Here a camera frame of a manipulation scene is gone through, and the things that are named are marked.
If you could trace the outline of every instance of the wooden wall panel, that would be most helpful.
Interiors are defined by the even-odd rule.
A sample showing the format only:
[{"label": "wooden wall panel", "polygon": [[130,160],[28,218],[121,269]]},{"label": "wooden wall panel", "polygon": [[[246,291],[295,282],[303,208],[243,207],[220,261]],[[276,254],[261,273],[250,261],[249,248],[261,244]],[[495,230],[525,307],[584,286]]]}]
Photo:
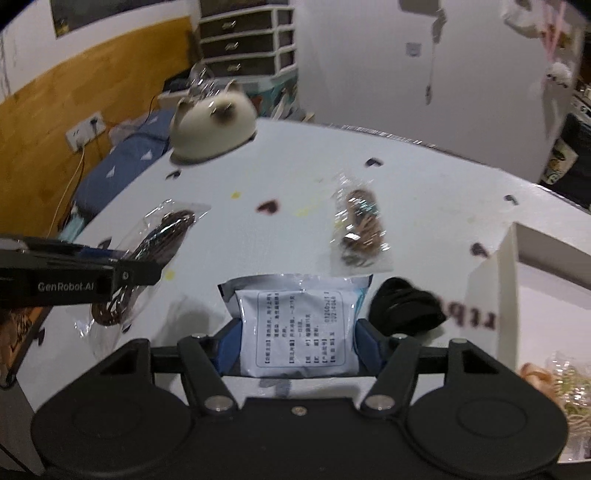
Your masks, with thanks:
[{"label": "wooden wall panel", "polygon": [[[66,131],[96,111],[114,123],[145,113],[165,79],[188,68],[190,30],[187,17],[113,38],[45,72],[0,104],[0,232],[46,236],[80,160]],[[108,153],[106,133],[98,142]],[[98,162],[90,143],[85,172]]]}]

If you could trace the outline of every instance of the white wall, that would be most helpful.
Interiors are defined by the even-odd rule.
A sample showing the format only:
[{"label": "white wall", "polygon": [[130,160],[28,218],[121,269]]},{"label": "white wall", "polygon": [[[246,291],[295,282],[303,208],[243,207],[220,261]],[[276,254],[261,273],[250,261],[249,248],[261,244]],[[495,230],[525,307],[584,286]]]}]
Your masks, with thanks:
[{"label": "white wall", "polygon": [[[502,22],[499,0],[440,0],[447,23],[436,47],[430,105],[425,89],[434,17],[402,11],[400,3],[433,0],[292,2],[298,95],[319,122],[425,140],[539,179],[570,94],[557,86],[542,94],[543,45]],[[574,11],[567,19],[584,24]],[[422,43],[422,55],[406,56],[406,42]],[[578,69],[578,60],[571,62]]]},{"label": "white wall", "polygon": [[[18,91],[55,65],[110,38],[173,18],[186,17],[194,12],[193,5],[198,1],[175,0],[138,8],[56,38],[49,0],[36,0],[3,33],[10,91]],[[0,101],[4,99],[1,90]]]}]

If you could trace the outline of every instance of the power cord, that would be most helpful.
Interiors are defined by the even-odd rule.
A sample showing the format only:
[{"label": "power cord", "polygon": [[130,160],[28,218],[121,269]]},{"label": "power cord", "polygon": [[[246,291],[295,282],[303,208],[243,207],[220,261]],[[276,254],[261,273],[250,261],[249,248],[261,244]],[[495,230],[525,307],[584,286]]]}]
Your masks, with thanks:
[{"label": "power cord", "polygon": [[141,125],[135,126],[135,125],[121,125],[120,123],[116,123],[116,122],[109,122],[108,120],[104,120],[104,122],[107,125],[110,125],[112,127],[121,127],[121,128],[128,128],[128,129],[132,129],[132,130],[139,130],[140,128],[142,128],[150,119],[150,115],[152,115],[152,104],[154,103],[154,100],[156,100],[156,97],[158,95],[154,95],[152,97],[152,99],[150,100],[150,107],[148,107],[148,115],[146,116],[146,118],[144,119],[144,121],[141,123]]},{"label": "power cord", "polygon": [[93,119],[90,121],[90,124],[92,125],[92,130],[93,130],[93,132],[95,133],[95,140],[94,140],[94,142],[95,142],[95,145],[96,145],[96,151],[98,152],[98,154],[99,154],[99,158],[100,158],[100,160],[102,161],[102,160],[103,160],[103,152],[101,152],[101,150],[100,150],[100,145],[99,145],[99,133],[98,133],[98,131],[97,131],[97,129],[96,129],[96,124],[97,124],[97,123],[98,123],[98,120],[97,120],[96,118],[93,118]]},{"label": "power cord", "polygon": [[51,235],[51,231],[53,230],[53,226],[56,222],[57,214],[60,211],[61,203],[64,201],[64,198],[66,197],[66,193],[68,193],[68,190],[70,190],[70,185],[72,185],[72,181],[74,180],[76,173],[78,172],[78,169],[80,168],[80,166],[82,166],[82,171],[80,172],[80,176],[78,177],[78,183],[76,184],[76,189],[74,191],[77,190],[78,186],[80,185],[82,175],[84,175],[84,166],[85,166],[84,165],[84,155],[86,153],[86,149],[85,149],[84,145],[82,145],[82,146],[78,145],[78,151],[80,151],[80,148],[82,148],[82,155],[80,156],[80,161],[78,162],[78,166],[76,167],[74,174],[72,175],[70,181],[68,182],[68,185],[66,185],[66,189],[64,190],[64,193],[61,196],[60,203],[57,204],[56,212],[53,215],[53,220],[51,220],[51,225],[49,226],[49,231],[47,232],[46,238],[49,238],[49,236]]}]

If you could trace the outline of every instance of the hanging cable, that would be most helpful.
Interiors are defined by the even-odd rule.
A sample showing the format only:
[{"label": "hanging cable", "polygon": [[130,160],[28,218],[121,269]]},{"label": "hanging cable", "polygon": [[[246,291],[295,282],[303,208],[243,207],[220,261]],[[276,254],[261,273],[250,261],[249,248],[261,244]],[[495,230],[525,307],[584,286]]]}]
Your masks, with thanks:
[{"label": "hanging cable", "polygon": [[70,190],[70,185],[72,185],[72,182],[74,181],[74,178],[76,176],[76,173],[78,172],[78,169],[80,168],[80,166],[82,166],[82,171],[80,172],[80,176],[78,178],[78,185],[80,184],[80,179],[82,179],[82,175],[84,175],[84,154],[85,154],[85,152],[86,152],[86,149],[83,146],[82,147],[82,155],[80,156],[80,161],[78,162],[78,166],[76,167],[74,174],[72,175],[70,181],[68,182],[68,185],[66,185],[66,189],[64,190],[64,193],[61,196],[60,203],[57,204],[56,212],[54,213],[53,219],[51,220],[51,225],[49,226],[49,231],[47,232],[46,238],[49,238],[49,236],[51,235],[51,231],[53,230],[53,225],[56,222],[57,214],[60,211],[61,203],[64,201],[64,198],[66,197],[66,193],[68,193],[68,190]]}]

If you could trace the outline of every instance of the table surface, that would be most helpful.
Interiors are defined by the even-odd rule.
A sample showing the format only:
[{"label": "table surface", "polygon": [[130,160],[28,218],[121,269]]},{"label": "table surface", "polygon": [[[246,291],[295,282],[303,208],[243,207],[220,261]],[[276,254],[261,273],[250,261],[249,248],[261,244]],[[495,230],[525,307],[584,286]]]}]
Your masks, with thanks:
[{"label": "table surface", "polygon": [[[370,157],[384,165],[365,167]],[[178,168],[177,179],[165,179]],[[370,298],[386,278],[400,276],[444,299],[462,299],[470,272],[483,261],[470,254],[470,246],[480,242],[494,251],[513,222],[591,254],[591,216],[503,171],[373,135],[260,119],[253,142],[215,160],[178,167],[170,163],[170,153],[164,155],[77,239],[95,247],[112,237],[115,246],[167,199],[211,205],[119,345],[132,338],[173,345],[192,333],[217,331],[230,317],[216,286],[230,278],[328,275],[332,196],[341,172],[371,181],[392,246],[392,272],[375,275]],[[508,194],[519,205],[506,201]],[[279,211],[257,213],[269,200],[277,200]],[[74,328],[75,318],[88,313],[88,306],[56,307],[48,316],[43,345],[31,346],[17,375],[33,409],[96,363]],[[260,392],[268,386],[253,380],[227,383],[240,400],[249,388]],[[318,390],[319,396],[350,392],[359,397],[371,386],[368,379],[339,379],[330,388],[319,387],[320,381],[301,382],[302,394]],[[167,385],[182,396],[177,378]]]}]

